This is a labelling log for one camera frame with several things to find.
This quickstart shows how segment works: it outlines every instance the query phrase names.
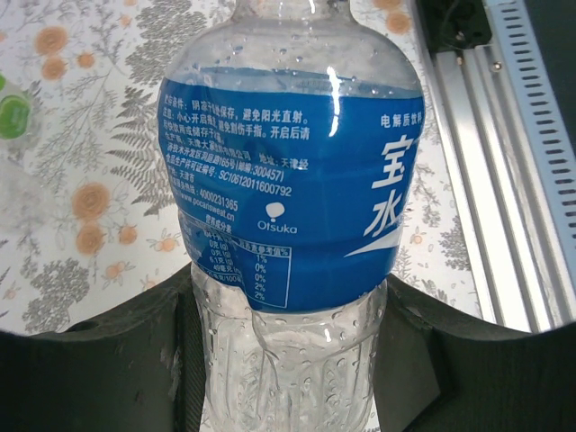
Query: green object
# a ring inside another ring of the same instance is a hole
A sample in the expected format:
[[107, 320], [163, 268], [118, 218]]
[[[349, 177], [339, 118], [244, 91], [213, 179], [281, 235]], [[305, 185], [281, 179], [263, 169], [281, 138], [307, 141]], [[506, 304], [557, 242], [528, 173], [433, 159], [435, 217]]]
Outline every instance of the green object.
[[28, 126], [30, 105], [20, 96], [9, 95], [0, 102], [0, 138], [13, 140], [21, 137]]

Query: black plastic part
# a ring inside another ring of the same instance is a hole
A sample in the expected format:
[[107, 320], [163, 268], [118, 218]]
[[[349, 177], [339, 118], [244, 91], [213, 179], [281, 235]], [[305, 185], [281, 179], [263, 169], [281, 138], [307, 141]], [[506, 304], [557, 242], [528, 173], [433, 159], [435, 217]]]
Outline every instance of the black plastic part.
[[482, 0], [416, 0], [416, 5], [432, 53], [466, 50], [492, 39]]
[[[0, 333], [0, 430], [197, 432], [205, 371], [189, 272], [67, 333]], [[383, 431], [576, 430], [576, 324], [527, 335], [393, 276], [389, 288], [373, 376]]]
[[524, 2], [576, 154], [576, 56], [572, 54], [576, 43], [576, 1]]
[[576, 323], [528, 335], [393, 276], [389, 287], [374, 374], [383, 431], [576, 430]]
[[189, 274], [66, 333], [0, 334], [0, 430], [198, 430], [205, 374]]

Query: leaf pattern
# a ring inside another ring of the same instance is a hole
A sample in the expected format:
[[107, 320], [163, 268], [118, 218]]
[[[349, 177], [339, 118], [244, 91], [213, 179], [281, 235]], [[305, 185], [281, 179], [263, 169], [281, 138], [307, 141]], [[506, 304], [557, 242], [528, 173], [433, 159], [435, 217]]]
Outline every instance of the leaf pattern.
[[146, 40], [126, 58], [134, 83], [153, 86], [172, 57], [197, 32], [206, 27], [206, 16], [191, 11], [189, 0], [152, 0], [138, 15], [141, 37]]
[[441, 234], [440, 246], [443, 248], [443, 254], [446, 258], [446, 265], [457, 270], [470, 271], [470, 259], [468, 249], [464, 242], [464, 232], [462, 223], [458, 216], [452, 219], [454, 226], [447, 232]]
[[110, 172], [127, 179], [139, 195], [132, 201], [148, 204], [145, 216], [158, 215], [160, 210], [174, 203], [170, 183], [162, 155], [156, 144], [156, 104], [151, 102], [152, 94], [127, 87], [126, 101], [119, 119], [129, 119], [117, 124], [114, 129], [122, 132], [112, 136], [120, 140], [128, 149], [115, 149], [107, 153], [124, 161], [127, 165], [115, 166]]
[[45, 265], [30, 284], [41, 293], [22, 315], [26, 331], [31, 333], [62, 329], [70, 322], [68, 308], [84, 299], [90, 288], [88, 269], [72, 258]]

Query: plastic water bottle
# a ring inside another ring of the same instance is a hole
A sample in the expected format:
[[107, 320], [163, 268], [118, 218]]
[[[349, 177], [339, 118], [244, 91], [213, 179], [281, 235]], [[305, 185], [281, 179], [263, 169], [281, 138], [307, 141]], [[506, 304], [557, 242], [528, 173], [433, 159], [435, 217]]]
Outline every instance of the plastic water bottle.
[[423, 117], [411, 64], [347, 2], [238, 0], [167, 68], [215, 430], [364, 427]]

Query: blue bottle label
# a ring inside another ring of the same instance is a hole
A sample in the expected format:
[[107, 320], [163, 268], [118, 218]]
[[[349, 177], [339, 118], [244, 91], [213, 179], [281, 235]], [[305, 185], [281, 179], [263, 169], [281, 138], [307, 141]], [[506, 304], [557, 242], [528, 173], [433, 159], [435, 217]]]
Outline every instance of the blue bottle label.
[[255, 310], [316, 311], [392, 270], [421, 96], [245, 93], [165, 79], [159, 142], [192, 260]]

